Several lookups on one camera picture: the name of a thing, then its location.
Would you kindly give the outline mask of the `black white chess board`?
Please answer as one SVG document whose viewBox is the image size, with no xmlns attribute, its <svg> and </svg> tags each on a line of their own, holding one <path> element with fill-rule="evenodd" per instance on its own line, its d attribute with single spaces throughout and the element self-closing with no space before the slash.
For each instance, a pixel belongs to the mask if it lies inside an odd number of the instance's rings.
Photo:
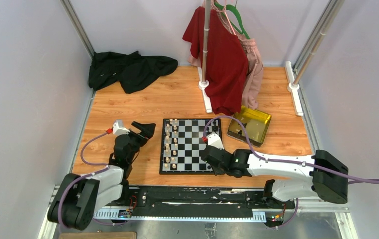
<svg viewBox="0 0 379 239">
<path fill-rule="evenodd" d="M 208 123 L 210 118 L 180 118 L 178 120 L 178 154 L 177 169 L 165 170 L 163 159 L 163 127 L 161 131 L 160 169 L 161 175 L 209 175 L 213 174 L 211 166 L 201 159 L 200 152 L 206 148 L 203 142 L 204 130 L 206 134 L 216 133 L 222 137 L 221 120 L 215 119 Z"/>
</svg>

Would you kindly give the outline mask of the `yellow metal tin box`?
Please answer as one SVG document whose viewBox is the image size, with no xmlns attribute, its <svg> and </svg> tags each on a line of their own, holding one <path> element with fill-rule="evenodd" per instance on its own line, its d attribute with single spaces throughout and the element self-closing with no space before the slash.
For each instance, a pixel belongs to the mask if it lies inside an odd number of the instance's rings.
<svg viewBox="0 0 379 239">
<path fill-rule="evenodd" d="M 272 115 L 257 109 L 242 106 L 241 110 L 235 113 L 233 117 L 244 126 L 253 147 L 260 148 L 265 141 Z M 227 135 L 236 140 L 246 142 L 245 133 L 235 120 L 230 122 Z"/>
</svg>

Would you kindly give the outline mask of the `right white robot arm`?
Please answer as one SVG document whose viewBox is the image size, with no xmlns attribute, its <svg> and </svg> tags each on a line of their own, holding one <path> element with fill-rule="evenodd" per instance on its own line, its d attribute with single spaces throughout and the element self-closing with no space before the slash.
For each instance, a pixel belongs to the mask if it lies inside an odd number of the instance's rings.
<svg viewBox="0 0 379 239">
<path fill-rule="evenodd" d="M 207 146 L 200 155 L 215 175 L 272 176 L 266 181 L 262 195 L 269 208 L 301 197 L 317 196 L 334 204 L 345 204 L 348 200 L 348 180 L 341 176 L 349 172 L 348 167 L 325 150 L 299 157 L 267 154 L 257 157 L 247 149 L 229 153 Z"/>
</svg>

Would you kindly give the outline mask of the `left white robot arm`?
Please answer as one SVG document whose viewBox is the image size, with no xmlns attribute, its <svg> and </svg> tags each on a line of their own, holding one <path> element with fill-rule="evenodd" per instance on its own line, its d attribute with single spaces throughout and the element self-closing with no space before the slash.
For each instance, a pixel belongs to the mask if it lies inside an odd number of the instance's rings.
<svg viewBox="0 0 379 239">
<path fill-rule="evenodd" d="M 84 230 L 93 220 L 94 213 L 115 202 L 119 206 L 136 207 L 128 178 L 140 149 L 153 137 L 156 125 L 132 122 L 140 132 L 134 132 L 117 120 L 112 127 L 95 139 L 113 134 L 113 152 L 107 163 L 98 163 L 101 170 L 87 174 L 67 174 L 49 209 L 47 219 L 62 227 Z"/>
</svg>

